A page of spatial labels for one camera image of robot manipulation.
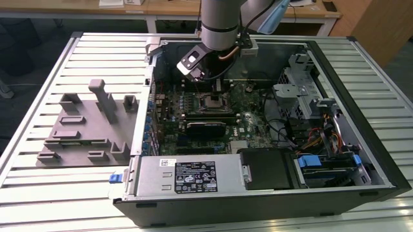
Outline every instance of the power supply label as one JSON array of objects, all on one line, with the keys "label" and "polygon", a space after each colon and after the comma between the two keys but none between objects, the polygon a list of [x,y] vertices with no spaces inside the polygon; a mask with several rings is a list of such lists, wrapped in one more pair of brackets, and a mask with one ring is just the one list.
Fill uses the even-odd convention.
[{"label": "power supply label", "polygon": [[175,192],[218,192],[215,162],[175,163]]}]

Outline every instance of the green circuit board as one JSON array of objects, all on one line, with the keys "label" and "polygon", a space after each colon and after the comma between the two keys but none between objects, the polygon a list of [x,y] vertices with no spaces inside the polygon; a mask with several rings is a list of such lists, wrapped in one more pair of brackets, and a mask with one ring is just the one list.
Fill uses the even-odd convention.
[{"label": "green circuit board", "polygon": [[205,97],[205,93],[185,93],[179,91],[170,91],[166,94],[162,107],[169,110],[169,117],[159,117],[159,124],[163,131],[162,142],[161,142],[161,155],[182,155],[181,150],[191,151],[193,148],[202,153],[202,149],[207,150],[207,154],[230,154],[230,142],[245,140],[248,141],[249,147],[272,147],[272,138],[269,129],[264,123],[264,113],[260,107],[260,91],[254,90],[246,93],[245,88],[248,83],[238,82],[234,85],[232,91],[223,94],[226,106],[229,111],[233,111],[237,115],[237,124],[226,126],[226,134],[219,138],[210,140],[191,140],[189,139],[185,145],[179,144],[178,141],[186,137],[185,120],[181,120],[182,114],[190,114],[198,112],[202,108],[201,99]]}]

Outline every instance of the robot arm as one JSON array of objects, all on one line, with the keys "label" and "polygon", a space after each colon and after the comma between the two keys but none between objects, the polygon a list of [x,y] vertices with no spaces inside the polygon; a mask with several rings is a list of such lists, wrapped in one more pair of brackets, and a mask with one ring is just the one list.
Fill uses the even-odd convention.
[{"label": "robot arm", "polygon": [[202,44],[185,55],[177,67],[194,81],[222,77],[237,53],[252,48],[246,29],[238,39],[242,11],[246,28],[272,33],[281,22],[290,0],[202,0]]}]

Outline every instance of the sticker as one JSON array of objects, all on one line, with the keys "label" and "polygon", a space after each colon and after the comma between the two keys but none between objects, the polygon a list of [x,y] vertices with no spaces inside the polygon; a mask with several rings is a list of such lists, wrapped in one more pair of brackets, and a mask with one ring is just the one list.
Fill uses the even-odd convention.
[{"label": "sticker", "polygon": [[215,162],[189,162],[175,164],[175,192],[218,192]]},{"label": "sticker", "polygon": [[159,167],[174,167],[177,163],[177,159],[161,159]]},{"label": "sticker", "polygon": [[143,14],[143,11],[126,11],[126,13],[131,13],[131,14]]}]

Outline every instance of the aluminum table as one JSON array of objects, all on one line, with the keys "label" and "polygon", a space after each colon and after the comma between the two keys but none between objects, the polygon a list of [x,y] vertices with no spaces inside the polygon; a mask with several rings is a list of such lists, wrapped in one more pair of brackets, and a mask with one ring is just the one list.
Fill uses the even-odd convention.
[{"label": "aluminum table", "polygon": [[[91,79],[105,79],[115,99],[142,96],[150,37],[183,34],[83,33],[71,38],[0,158],[0,227],[7,231],[269,232],[412,231],[413,191],[368,203],[338,216],[277,219],[171,228],[138,228],[113,206],[109,177],[126,167],[36,167],[38,152],[62,110],[63,93],[94,99]],[[346,38],[254,36],[317,41],[341,80],[413,185],[413,104],[357,42]]]}]

